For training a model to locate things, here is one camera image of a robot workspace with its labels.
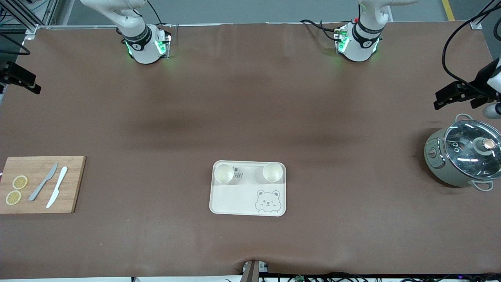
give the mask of pot handle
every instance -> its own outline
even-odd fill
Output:
[[[479,190],[479,191],[482,191],[482,192],[488,192],[490,190],[493,189],[494,187],[494,183],[491,181],[476,181],[476,180],[470,180],[468,181],[468,183],[470,183],[470,185],[472,185],[475,189]],[[489,188],[488,189],[482,189],[478,186],[478,184],[489,184]]]
[[[457,122],[457,119],[458,119],[460,116],[466,117],[466,119],[473,120],[473,117],[471,117],[471,115],[469,115],[469,114],[465,114],[465,113],[460,113],[460,114],[458,114],[458,115],[456,116],[456,118],[454,119],[454,122]]]

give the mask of white cup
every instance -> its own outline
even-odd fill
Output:
[[[277,182],[284,175],[284,169],[277,163],[269,163],[263,168],[263,176],[269,182]]]
[[[234,176],[235,172],[233,171],[233,167],[227,164],[219,165],[214,170],[214,178],[222,184],[229,183]]]

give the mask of lemon slice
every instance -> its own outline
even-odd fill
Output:
[[[19,203],[21,200],[21,192],[18,190],[11,191],[10,193],[7,194],[7,197],[5,198],[5,202],[11,206]]]
[[[24,175],[19,175],[14,179],[14,181],[12,181],[12,187],[18,190],[26,187],[27,184],[28,184],[28,177]]]

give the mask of blue cable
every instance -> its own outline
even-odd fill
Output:
[[[40,8],[41,6],[43,6],[43,5],[44,5],[45,3],[47,3],[48,1],[49,1],[49,0],[44,0],[44,1],[43,1],[42,3],[40,3],[38,6],[36,6],[35,8],[33,8],[31,11],[32,11],[32,12],[34,12],[36,9]],[[10,19],[10,20],[6,21],[5,23],[0,24],[0,27],[1,27],[2,25],[4,25],[4,24],[6,24],[6,23],[10,22],[10,21],[13,21],[13,20],[15,20],[15,18],[12,18],[12,19]]]

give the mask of pot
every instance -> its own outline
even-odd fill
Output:
[[[428,138],[424,159],[433,174],[448,184],[490,191],[492,181],[501,177],[500,142],[497,129],[462,113],[451,126]]]

